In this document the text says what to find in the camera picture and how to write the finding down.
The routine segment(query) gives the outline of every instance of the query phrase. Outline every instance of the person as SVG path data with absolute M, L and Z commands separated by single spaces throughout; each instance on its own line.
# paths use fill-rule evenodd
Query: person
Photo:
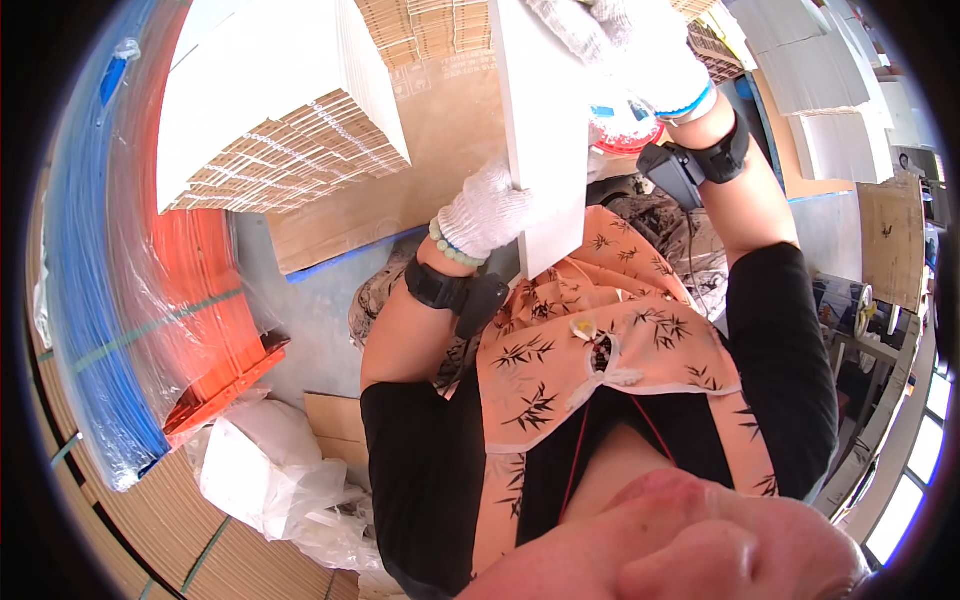
M 527 4 L 678 145 L 737 138 L 666 0 Z M 432 381 L 457 315 L 396 281 L 361 408 L 379 550 L 411 598 L 841 598 L 867 577 L 808 506 L 836 451 L 836 392 L 790 208 L 752 138 L 740 158 L 700 186 L 731 267 L 729 339 L 600 206 L 583 247 L 511 292 L 450 398 Z M 407 273 L 475 277 L 549 211 L 495 159 Z

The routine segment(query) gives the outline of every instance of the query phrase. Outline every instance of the concrete floor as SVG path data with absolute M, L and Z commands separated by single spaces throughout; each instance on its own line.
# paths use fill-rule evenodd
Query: concrete floor
M 790 207 L 811 276 L 823 272 L 860 280 L 855 192 L 794 202 Z M 235 222 L 243 274 L 256 290 L 254 316 L 264 321 L 261 313 L 269 309 L 279 319 L 279 329 L 292 340 L 287 358 L 263 379 L 273 385 L 272 397 L 301 409 L 304 391 L 359 397 L 361 354 L 349 342 L 347 312 L 356 289 L 383 267 L 392 246 L 359 252 L 290 284 L 277 268 L 266 219 L 238 214 Z M 726 331 L 725 316 L 716 324 Z

